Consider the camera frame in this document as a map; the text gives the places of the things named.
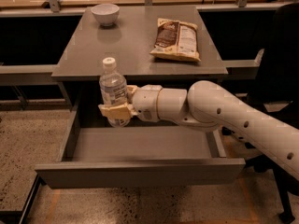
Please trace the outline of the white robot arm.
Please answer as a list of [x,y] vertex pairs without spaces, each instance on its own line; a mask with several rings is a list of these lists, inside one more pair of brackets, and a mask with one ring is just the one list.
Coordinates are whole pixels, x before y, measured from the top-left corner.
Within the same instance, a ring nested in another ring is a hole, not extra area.
[[224,126],[243,136],[266,157],[299,179],[299,131],[245,104],[223,87],[198,81],[188,89],[130,85],[129,98],[118,105],[100,105],[109,119],[167,120],[177,125],[212,132]]

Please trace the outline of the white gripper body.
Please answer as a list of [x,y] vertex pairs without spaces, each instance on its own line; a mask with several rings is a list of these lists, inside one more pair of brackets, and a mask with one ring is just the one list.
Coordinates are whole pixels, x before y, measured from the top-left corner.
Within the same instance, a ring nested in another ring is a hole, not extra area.
[[158,96],[160,85],[146,85],[137,88],[132,98],[132,105],[139,119],[148,122],[158,122]]

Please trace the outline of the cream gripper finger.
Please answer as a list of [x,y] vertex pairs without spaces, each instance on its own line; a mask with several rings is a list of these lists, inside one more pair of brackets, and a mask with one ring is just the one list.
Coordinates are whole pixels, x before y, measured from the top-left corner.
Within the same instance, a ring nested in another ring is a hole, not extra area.
[[132,101],[133,96],[134,96],[136,90],[137,90],[137,86],[136,85],[128,85],[127,86],[127,100],[129,102]]
[[131,104],[124,103],[122,105],[99,105],[101,114],[109,119],[130,119],[137,115]]

